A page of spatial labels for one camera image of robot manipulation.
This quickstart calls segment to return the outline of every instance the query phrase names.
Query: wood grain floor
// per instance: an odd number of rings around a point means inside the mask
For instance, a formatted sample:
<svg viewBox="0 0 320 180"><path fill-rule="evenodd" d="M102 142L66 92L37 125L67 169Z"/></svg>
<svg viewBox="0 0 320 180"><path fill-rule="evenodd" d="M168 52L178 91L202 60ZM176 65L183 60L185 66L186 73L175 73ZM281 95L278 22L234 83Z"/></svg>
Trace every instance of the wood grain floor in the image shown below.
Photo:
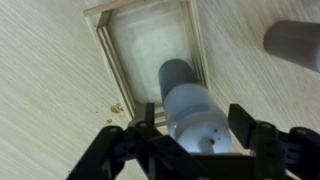
<svg viewBox="0 0 320 180"><path fill-rule="evenodd" d="M126 126L82 15L100 3L0 1L0 179L64 179L103 126ZM320 22L320 2L198 3L212 96L222 109L239 103L281 130L320 132L320 74L262 47L276 21ZM141 177L129 163L119 179Z"/></svg>

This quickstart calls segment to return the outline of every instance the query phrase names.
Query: light wooden surface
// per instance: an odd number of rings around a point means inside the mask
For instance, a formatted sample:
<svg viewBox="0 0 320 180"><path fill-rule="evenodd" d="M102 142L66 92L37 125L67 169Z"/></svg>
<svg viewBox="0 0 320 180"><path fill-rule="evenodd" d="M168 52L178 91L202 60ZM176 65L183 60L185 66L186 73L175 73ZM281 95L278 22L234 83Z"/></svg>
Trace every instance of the light wooden surface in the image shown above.
<svg viewBox="0 0 320 180"><path fill-rule="evenodd" d="M0 179L64 179L107 120L126 126L111 108L115 91L82 15L101 2L0 1ZM212 95L223 110L240 103L279 129L320 132L320 74L262 48L278 20L320 22L320 2L198 3ZM130 163L119 179L141 176Z"/></svg>

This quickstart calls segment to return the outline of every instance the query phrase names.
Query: gray cylindrical object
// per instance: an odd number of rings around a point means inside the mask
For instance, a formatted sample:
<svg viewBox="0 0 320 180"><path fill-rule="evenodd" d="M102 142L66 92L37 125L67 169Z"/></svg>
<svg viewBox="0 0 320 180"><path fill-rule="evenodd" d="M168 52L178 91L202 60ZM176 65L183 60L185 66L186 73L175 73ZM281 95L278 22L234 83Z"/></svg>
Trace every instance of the gray cylindrical object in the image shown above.
<svg viewBox="0 0 320 180"><path fill-rule="evenodd" d="M280 21L267 31L265 50L276 57L320 72L320 24Z"/></svg>
<svg viewBox="0 0 320 180"><path fill-rule="evenodd" d="M229 150L227 117L186 62L175 59L164 63L159 83L169 134L182 147L202 153Z"/></svg>

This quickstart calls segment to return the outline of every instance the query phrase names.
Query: white bottle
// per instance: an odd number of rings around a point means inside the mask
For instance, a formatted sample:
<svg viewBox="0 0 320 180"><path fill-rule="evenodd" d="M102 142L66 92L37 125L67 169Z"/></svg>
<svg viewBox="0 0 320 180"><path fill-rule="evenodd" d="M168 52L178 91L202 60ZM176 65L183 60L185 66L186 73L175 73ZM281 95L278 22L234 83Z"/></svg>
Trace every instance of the white bottle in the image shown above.
<svg viewBox="0 0 320 180"><path fill-rule="evenodd" d="M188 152L228 152L227 117L190 66L167 61L159 70L159 82L169 134Z"/></svg>

